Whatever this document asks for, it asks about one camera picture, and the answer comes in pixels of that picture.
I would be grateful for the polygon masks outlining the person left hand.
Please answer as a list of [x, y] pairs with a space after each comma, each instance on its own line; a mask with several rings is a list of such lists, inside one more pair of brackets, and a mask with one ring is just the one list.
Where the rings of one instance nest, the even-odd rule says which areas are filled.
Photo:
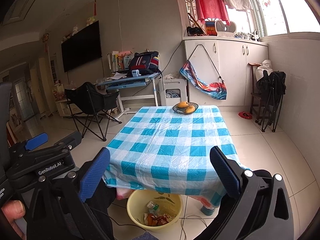
[[21, 237], [21, 239], [26, 239], [25, 234], [15, 223], [15, 220], [21, 219], [25, 215], [25, 208], [22, 202], [19, 200], [10, 200], [3, 205], [2, 211], [15, 232]]

